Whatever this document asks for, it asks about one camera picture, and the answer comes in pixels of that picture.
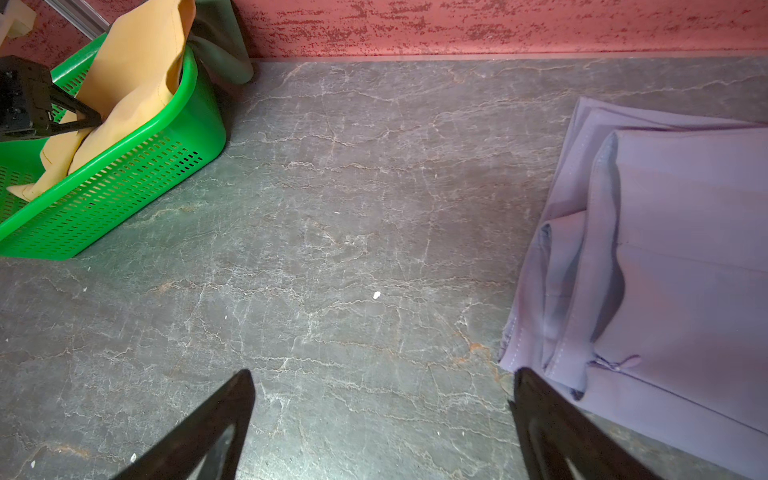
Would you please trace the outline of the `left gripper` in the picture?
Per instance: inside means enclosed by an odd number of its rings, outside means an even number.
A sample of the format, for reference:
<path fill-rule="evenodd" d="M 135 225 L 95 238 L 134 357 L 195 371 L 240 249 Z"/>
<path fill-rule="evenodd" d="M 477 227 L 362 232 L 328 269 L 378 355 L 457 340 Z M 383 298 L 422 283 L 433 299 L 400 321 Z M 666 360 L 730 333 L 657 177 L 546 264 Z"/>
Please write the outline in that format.
<path fill-rule="evenodd" d="M 95 128 L 102 115 L 52 84 L 43 65 L 1 58 L 1 141 L 33 140 Z"/>

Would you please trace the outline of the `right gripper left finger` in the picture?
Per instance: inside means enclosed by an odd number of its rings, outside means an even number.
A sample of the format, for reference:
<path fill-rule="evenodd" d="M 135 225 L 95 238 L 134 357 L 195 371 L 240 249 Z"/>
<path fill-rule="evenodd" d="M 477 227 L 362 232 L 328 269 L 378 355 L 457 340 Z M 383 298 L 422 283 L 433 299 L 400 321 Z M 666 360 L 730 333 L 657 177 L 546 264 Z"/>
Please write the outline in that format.
<path fill-rule="evenodd" d="M 256 399 L 251 371 L 236 372 L 118 479 L 234 479 Z"/>

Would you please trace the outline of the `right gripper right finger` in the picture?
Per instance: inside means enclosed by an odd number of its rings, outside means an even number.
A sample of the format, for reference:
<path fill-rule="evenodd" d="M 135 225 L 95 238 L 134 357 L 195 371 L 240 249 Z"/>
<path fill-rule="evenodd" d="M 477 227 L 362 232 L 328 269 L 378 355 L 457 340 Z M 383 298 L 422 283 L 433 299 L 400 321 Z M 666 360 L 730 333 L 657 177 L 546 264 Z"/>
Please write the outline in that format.
<path fill-rule="evenodd" d="M 530 368 L 514 374 L 509 402 L 531 479 L 656 479 Z"/>

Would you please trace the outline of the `yellow skirt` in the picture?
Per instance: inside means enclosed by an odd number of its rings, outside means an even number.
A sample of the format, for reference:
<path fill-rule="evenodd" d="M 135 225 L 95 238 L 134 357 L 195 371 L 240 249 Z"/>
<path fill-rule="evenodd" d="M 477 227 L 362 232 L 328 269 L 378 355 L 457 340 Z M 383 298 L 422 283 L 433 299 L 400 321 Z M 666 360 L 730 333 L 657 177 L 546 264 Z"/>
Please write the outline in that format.
<path fill-rule="evenodd" d="M 32 201 L 158 115 L 178 89 L 195 16 L 196 4 L 183 0 L 146 1 L 120 16 L 77 94 L 103 123 L 48 139 L 40 178 L 7 190 Z"/>

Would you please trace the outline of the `green plastic basket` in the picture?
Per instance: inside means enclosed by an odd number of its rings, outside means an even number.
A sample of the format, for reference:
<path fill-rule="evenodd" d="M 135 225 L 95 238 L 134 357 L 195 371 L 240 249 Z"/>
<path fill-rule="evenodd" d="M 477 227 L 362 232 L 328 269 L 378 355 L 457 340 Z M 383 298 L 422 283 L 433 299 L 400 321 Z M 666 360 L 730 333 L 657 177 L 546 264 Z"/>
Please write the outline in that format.
<path fill-rule="evenodd" d="M 9 192 L 35 183 L 44 140 L 1 145 L 1 254 L 66 260 L 217 158 L 226 130 L 205 70 L 191 49 L 168 106 L 40 197 Z"/>

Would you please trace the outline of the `lavender skirt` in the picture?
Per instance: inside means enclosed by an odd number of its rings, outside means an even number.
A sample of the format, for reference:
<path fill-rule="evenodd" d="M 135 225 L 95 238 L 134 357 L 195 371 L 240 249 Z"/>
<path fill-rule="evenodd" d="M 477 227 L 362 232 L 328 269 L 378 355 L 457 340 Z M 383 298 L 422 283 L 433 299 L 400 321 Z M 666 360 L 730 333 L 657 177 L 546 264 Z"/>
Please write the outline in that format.
<path fill-rule="evenodd" d="M 767 128 L 581 98 L 499 363 L 767 475 Z"/>

